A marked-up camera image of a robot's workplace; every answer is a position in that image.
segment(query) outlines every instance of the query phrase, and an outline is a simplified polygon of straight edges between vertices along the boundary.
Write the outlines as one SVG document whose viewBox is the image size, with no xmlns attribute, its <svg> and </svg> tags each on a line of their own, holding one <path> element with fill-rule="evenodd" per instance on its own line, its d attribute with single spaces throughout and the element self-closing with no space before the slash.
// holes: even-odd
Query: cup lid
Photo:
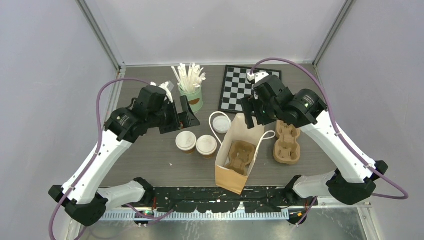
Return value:
<svg viewBox="0 0 424 240">
<path fill-rule="evenodd" d="M 231 122 L 226 116 L 217 116 L 212 122 L 213 129 L 219 134 L 226 134 L 231 127 Z"/>
<path fill-rule="evenodd" d="M 217 150 L 217 140 L 211 135 L 199 137 L 196 143 L 197 151 L 202 155 L 211 155 Z"/>
<path fill-rule="evenodd" d="M 196 135 L 191 131 L 182 131 L 175 138 L 176 146 L 182 151 L 188 151 L 196 145 Z"/>
</svg>

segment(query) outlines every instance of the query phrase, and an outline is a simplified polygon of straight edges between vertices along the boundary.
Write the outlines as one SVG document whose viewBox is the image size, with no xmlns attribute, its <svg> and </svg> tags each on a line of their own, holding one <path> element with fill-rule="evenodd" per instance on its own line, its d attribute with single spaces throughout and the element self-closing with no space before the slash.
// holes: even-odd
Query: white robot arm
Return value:
<svg viewBox="0 0 424 240">
<path fill-rule="evenodd" d="M 276 76 L 265 72 L 255 75 L 254 95 L 241 100 L 248 128 L 252 128 L 252 112 L 258 124 L 266 125 L 276 120 L 293 124 L 312 138 L 337 166 L 332 171 L 316 176 L 295 176 L 285 188 L 288 203 L 296 204 L 299 199 L 313 196 L 333 196 L 338 201 L 353 205 L 369 198 L 376 188 L 379 177 L 370 168 L 384 174 L 388 166 L 384 161 L 374 161 L 363 153 L 347 135 L 340 130 L 349 145 L 367 163 L 364 166 L 343 144 L 336 134 L 327 112 L 327 105 L 309 89 L 293 95 Z"/>
<path fill-rule="evenodd" d="M 48 194 L 56 202 L 72 188 L 62 204 L 71 218 L 88 227 L 96 223 L 107 210 L 128 203 L 142 202 L 148 205 L 153 200 L 153 187 L 140 177 L 120 186 L 99 186 L 120 156 L 148 129 L 157 127 L 161 134 L 165 134 L 200 125 L 186 96 L 180 98 L 183 112 L 177 113 L 169 88 L 172 88 L 169 82 L 159 87 L 155 84 L 143 87 L 129 107 L 113 111 L 104 125 L 98 155 L 76 186 L 72 187 L 75 179 L 96 154 L 97 145 L 67 182 L 50 188 Z"/>
</svg>

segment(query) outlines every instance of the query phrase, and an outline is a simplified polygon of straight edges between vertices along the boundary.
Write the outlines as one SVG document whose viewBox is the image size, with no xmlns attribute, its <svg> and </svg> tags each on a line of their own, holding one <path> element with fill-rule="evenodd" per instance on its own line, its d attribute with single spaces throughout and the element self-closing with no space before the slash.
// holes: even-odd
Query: paper bag handle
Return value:
<svg viewBox="0 0 424 240">
<path fill-rule="evenodd" d="M 229 121 L 229 127 L 230 127 L 230 128 L 231 128 L 231 119 L 228 117 L 228 115 L 227 115 L 227 114 L 223 113 L 222 111 L 216 111 L 216 112 L 212 113 L 212 114 L 209 116 L 209 127 L 210 127 L 210 130 L 212 130 L 212 133 L 215 135 L 215 137 L 216 137 L 216 139 L 218 140 L 219 144 L 221 144 L 221 146 L 222 146 L 222 145 L 223 145 L 223 142 L 222 142 L 222 141 L 218 138 L 217 134 L 215 133 L 214 128 L 212 127 L 212 122 L 211 122 L 211 120 L 212 120 L 212 116 L 213 116 L 213 115 L 215 115 L 215 114 L 222 114 L 222 115 L 226 116 L 226 118 L 227 118 L 227 119 L 228 119 L 228 121 Z"/>
<path fill-rule="evenodd" d="M 265 135 L 269 134 L 269 133 L 273 133 L 272 136 L 269 137 L 265 137 Z M 259 152 L 259 147 L 261 146 L 261 143 L 263 140 L 268 140 L 268 139 L 272 139 L 276 136 L 276 132 L 275 131 L 267 131 L 265 132 L 259 139 L 259 143 L 257 144 L 256 150 L 254 151 L 254 157 L 253 157 L 253 161 L 256 161 L 256 157 L 258 156 L 258 152 Z"/>
</svg>

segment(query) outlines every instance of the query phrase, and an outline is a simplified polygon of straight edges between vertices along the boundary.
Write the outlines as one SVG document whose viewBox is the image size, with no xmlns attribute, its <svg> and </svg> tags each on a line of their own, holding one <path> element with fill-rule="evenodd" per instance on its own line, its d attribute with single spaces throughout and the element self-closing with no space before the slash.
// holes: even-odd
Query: chessboard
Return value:
<svg viewBox="0 0 424 240">
<path fill-rule="evenodd" d="M 219 101 L 218 110 L 226 113 L 242 113 L 242 105 L 240 99 L 254 94 L 253 85 L 247 78 L 247 73 L 250 72 L 249 67 L 244 66 L 225 66 L 224 79 L 222 81 L 221 98 Z M 256 73 L 266 72 L 269 75 L 277 76 L 282 79 L 282 72 L 278 70 L 256 68 L 253 71 Z"/>
</svg>

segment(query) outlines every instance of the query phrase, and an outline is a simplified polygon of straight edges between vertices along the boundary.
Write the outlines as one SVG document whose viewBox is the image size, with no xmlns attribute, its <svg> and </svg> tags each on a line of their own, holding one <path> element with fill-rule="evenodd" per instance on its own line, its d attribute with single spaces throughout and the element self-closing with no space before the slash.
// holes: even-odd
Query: paper bag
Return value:
<svg viewBox="0 0 424 240">
<path fill-rule="evenodd" d="M 228 159 L 231 145 L 234 141 L 245 141 L 258 147 L 259 141 L 265 132 L 265 127 L 258 125 L 256 118 L 253 118 L 254 128 L 248 129 L 245 123 L 245 116 L 238 113 L 232 121 L 231 127 L 225 135 L 215 161 L 215 183 L 217 186 L 227 189 L 236 194 L 241 194 L 252 172 L 256 162 L 256 155 L 250 163 L 247 175 L 243 176 L 234 170 L 226 169 L 224 166 Z"/>
</svg>

